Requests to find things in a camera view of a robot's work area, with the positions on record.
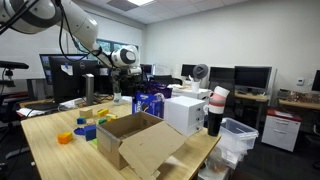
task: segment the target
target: blue object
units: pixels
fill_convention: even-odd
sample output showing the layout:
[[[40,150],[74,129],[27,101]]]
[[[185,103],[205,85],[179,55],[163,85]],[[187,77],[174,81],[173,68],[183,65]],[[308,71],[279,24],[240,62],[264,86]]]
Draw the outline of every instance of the blue object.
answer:
[[[83,128],[77,128],[73,131],[76,135],[84,135],[84,129]]]
[[[163,102],[153,94],[137,93],[136,100],[132,102],[132,114],[144,111],[163,118]]]
[[[77,124],[85,124],[86,123],[86,118],[84,117],[79,117],[77,119]]]
[[[86,137],[86,141],[90,141],[96,138],[96,125],[89,125],[84,127],[84,135]]]

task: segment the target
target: wooden table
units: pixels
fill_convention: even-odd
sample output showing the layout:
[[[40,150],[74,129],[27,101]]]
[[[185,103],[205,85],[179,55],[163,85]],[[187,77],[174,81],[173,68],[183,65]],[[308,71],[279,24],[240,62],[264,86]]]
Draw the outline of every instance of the wooden table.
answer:
[[[261,96],[261,95],[252,95],[250,93],[247,94],[240,94],[235,92],[235,97],[236,98],[241,98],[241,99],[248,99],[248,100],[253,100],[259,103],[259,109],[258,109],[258,113],[256,116],[256,126],[255,128],[257,130],[259,130],[259,124],[260,124],[260,120],[261,120],[261,113],[262,113],[262,108],[263,108],[263,103],[268,102],[268,97],[267,96]]]
[[[299,108],[320,110],[320,104],[316,104],[316,103],[292,102],[292,101],[287,101],[287,100],[282,100],[282,99],[279,100],[279,103],[281,105],[286,105],[286,106],[294,106],[294,107],[299,107]]]
[[[131,114],[131,104],[114,106],[112,102],[91,106],[93,112],[109,108],[123,117]],[[57,135],[78,127],[79,109],[39,116],[21,122],[34,161],[42,179],[139,179],[134,171],[115,168],[91,141],[74,135],[69,144],[57,142]],[[207,129],[192,135],[185,144],[159,167],[158,179],[190,179],[219,141],[207,135]]]

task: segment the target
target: white plastic bin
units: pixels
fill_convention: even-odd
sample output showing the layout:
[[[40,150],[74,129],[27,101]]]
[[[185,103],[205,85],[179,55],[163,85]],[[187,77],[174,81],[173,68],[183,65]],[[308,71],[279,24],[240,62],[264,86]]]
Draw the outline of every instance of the white plastic bin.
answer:
[[[232,152],[242,152],[252,149],[259,133],[245,124],[231,118],[223,118],[220,127],[221,139],[219,145]]]

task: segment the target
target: white box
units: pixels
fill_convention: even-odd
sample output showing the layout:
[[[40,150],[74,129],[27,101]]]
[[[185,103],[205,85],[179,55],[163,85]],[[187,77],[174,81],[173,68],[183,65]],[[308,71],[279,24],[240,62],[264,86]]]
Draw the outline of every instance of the white box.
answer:
[[[186,136],[203,128],[205,101],[179,96],[166,99],[164,120]]]
[[[192,92],[191,89],[177,89],[172,91],[172,97],[186,96],[199,100],[203,100],[206,104],[209,104],[209,89],[199,89],[199,92]]]

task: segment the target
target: yellow block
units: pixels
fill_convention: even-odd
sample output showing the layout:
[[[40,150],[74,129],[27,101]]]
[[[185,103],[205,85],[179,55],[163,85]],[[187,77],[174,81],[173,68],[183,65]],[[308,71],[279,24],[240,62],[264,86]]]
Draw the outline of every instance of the yellow block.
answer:
[[[109,113],[109,109],[106,108],[106,109],[101,109],[101,110],[99,110],[97,114],[98,114],[98,117],[104,117],[104,116],[106,116],[108,113]]]
[[[116,120],[116,119],[117,119],[117,115],[114,115],[114,114],[107,114],[106,119],[107,119],[107,121],[108,121],[108,122],[110,122],[110,121],[114,121],[114,120]]]

